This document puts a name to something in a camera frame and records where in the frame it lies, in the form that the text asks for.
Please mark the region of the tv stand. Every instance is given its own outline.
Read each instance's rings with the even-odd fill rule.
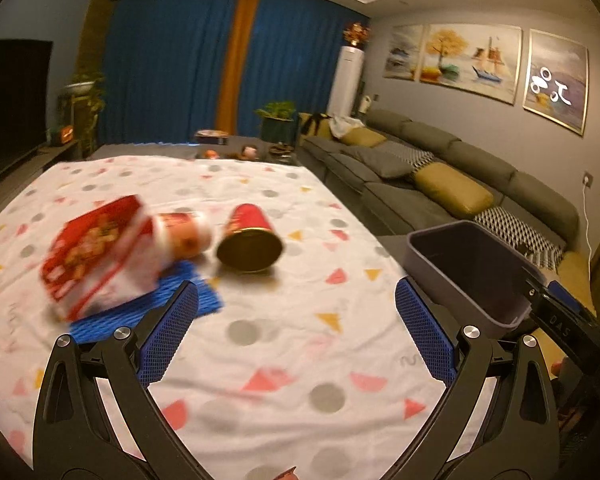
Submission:
[[[77,140],[72,140],[64,146],[39,148],[31,158],[5,171],[4,176],[0,178],[0,212],[51,166],[58,162],[81,159],[80,143]]]

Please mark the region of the painting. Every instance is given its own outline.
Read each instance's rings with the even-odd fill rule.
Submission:
[[[589,94],[587,47],[561,36],[531,30],[525,110],[582,136]]]
[[[420,59],[424,25],[399,25],[392,30],[384,77],[413,81]]]
[[[512,105],[520,74],[522,29],[507,25],[430,25],[420,80]]]

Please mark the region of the sailboat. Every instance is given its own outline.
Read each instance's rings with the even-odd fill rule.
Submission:
[[[478,63],[473,65],[473,69],[481,79],[501,83],[503,76],[510,75],[507,65],[502,60],[500,49],[497,46],[493,46],[493,38],[491,36],[489,37],[489,46],[487,48],[476,48],[472,59],[478,61]]]

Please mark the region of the red can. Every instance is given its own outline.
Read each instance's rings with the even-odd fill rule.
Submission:
[[[226,266],[242,272],[261,272],[276,262],[282,249],[282,240],[262,209],[242,204],[235,208],[224,227],[216,256]]]

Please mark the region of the orange curtain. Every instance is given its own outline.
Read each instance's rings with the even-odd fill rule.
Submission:
[[[229,37],[216,112],[216,130],[237,133],[238,98],[242,70],[251,39],[251,27],[260,0],[237,0],[234,26]]]

